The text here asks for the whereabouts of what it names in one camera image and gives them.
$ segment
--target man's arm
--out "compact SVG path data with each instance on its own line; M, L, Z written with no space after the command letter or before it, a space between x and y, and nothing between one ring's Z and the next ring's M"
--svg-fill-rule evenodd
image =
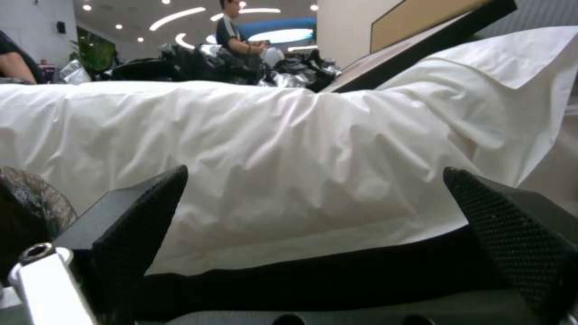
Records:
M16 52L0 54L0 73L6 77L18 78L36 84L36 79L34 79L24 59Z
M239 54L261 54L266 49L264 44L253 46L236 38L229 39L229 48Z

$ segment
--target curved ceiling light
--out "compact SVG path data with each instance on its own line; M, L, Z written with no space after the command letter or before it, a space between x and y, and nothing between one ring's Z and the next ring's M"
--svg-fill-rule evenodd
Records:
M251 8L251 9L241 9L239 13L281 13L281 9L277 8ZM223 17L222 13L218 13L211 17L212 21L217 21Z
M177 12L177 13L168 15L168 16L166 16L166 17L158 20L156 23L152 24L152 25L149 27L149 30L154 32L154 31L156 31L157 29L159 29L161 26L163 26L163 25L166 24L166 23L170 23L170 22L173 21L173 20L176 20L176 19L179 19L179 18L183 18L183 17L189 16L189 15L192 15L192 14L196 14L196 13L199 13L199 12L203 12L203 11L205 11L205 10L207 10L207 9L206 9L206 8L203 8L203 7L197 7L197 8L192 8L192 9L188 9L188 10L184 10L184 11L181 11L181 12Z
M289 47L287 51L294 52L294 51L302 51L302 50L314 50L318 49L317 45L310 45L310 46L294 46Z
M313 30L307 28L280 29L278 31L265 32L249 37L250 42L260 42L268 40L271 44L296 42L298 40L310 39L313 37Z
M180 45L186 49L194 50L195 49L194 45L191 45L191 44L184 41L185 36L187 36L187 34L180 33L177 35L177 37L175 37L175 41L177 42L178 45Z

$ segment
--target pile of bags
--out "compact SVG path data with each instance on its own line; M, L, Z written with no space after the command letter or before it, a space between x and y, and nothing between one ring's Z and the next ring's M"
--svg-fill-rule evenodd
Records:
M273 66L259 56L238 57L219 45L195 50L164 46L160 58L131 61L112 70L112 80L205 80L262 87L303 87L318 92L341 74L319 51L292 54Z

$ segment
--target man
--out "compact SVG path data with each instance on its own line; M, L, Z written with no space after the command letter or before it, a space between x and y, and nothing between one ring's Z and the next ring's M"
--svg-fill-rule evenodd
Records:
M43 83L42 71L34 60L0 31L0 77L12 77L31 84Z
M219 0L223 9L223 18L217 24L217 43L237 55L261 54L266 50L265 43L245 43L235 27L233 19L241 10L240 0Z

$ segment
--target white ceiling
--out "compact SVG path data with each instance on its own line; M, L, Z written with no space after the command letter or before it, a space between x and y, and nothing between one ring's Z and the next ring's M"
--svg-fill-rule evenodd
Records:
M245 0L247 8L279 8L280 14L258 13L239 16L239 23L286 19L294 17L313 17L310 10L316 0ZM76 20L105 35L110 35L123 42L135 42L143 37L148 45L158 46L163 43L174 43L175 36L187 33L185 41L198 44L214 32L216 23L210 17L220 13L218 0L171 0L164 5L161 0L74 0ZM92 10L87 12L82 6L89 4ZM175 20L162 26L156 32L149 31L149 26L169 14L195 7L205 7L202 13ZM115 29L122 24L123 29Z

